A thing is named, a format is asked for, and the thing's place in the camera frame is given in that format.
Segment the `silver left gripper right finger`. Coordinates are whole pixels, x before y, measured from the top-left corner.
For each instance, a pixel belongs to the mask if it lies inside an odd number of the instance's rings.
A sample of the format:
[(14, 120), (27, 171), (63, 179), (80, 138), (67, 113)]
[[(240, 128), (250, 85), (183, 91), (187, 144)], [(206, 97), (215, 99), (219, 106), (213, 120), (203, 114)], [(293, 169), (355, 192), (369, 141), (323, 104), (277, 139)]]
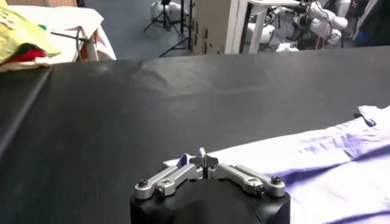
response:
[(271, 197), (284, 197), (286, 194), (285, 183), (279, 177), (269, 177), (242, 165), (229, 166), (219, 163), (217, 158), (208, 155), (204, 156), (203, 164), (208, 169), (210, 178), (230, 180), (248, 194), (265, 192)]

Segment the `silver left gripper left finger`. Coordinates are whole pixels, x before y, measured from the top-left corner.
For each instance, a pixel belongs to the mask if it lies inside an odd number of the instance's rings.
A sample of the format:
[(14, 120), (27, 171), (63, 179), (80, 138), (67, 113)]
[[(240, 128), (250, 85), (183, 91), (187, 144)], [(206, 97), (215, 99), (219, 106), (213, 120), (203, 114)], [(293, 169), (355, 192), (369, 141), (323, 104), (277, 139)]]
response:
[(141, 179), (134, 187), (134, 197), (147, 200), (159, 192), (162, 197), (175, 194), (176, 189), (186, 180), (202, 178), (203, 167), (190, 163), (190, 156), (166, 162), (166, 168), (154, 176)]

